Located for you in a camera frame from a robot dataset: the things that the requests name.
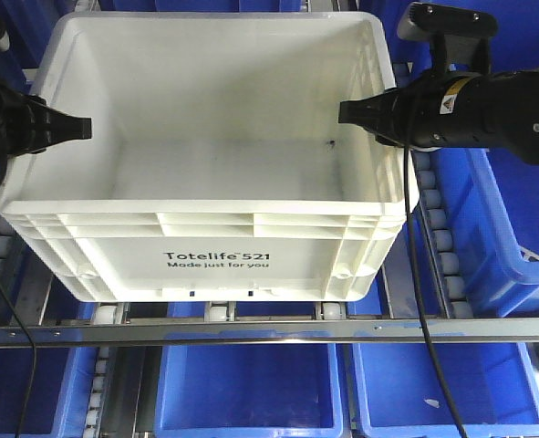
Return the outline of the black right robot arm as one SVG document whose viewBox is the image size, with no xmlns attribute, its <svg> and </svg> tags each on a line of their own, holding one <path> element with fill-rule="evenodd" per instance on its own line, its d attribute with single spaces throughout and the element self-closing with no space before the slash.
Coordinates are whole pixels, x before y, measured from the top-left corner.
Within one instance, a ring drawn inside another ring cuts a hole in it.
<svg viewBox="0 0 539 438">
<path fill-rule="evenodd" d="M 539 165 L 539 68 L 486 75 L 426 70 L 406 87 L 341 102 L 338 121 L 390 146 L 505 149 Z"/>
</svg>

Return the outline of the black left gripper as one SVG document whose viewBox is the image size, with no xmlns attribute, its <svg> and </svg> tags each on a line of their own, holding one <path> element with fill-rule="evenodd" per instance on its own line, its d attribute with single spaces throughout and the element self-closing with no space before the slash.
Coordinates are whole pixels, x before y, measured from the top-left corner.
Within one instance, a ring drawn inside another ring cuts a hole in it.
<svg viewBox="0 0 539 438">
<path fill-rule="evenodd" d="M 37 154 L 66 141 L 89 140 L 91 118 L 67 115 L 0 82 L 0 157 Z"/>
</svg>

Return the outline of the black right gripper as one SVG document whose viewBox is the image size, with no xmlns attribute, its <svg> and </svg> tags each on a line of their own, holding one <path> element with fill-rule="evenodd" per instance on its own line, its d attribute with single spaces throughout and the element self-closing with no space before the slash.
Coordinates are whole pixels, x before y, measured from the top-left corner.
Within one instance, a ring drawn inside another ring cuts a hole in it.
<svg viewBox="0 0 539 438">
<path fill-rule="evenodd" d="M 481 145 L 482 109 L 477 74 L 424 75 L 403 89 L 339 104 L 340 124 L 364 126 L 383 145 L 423 150 Z"/>
</svg>

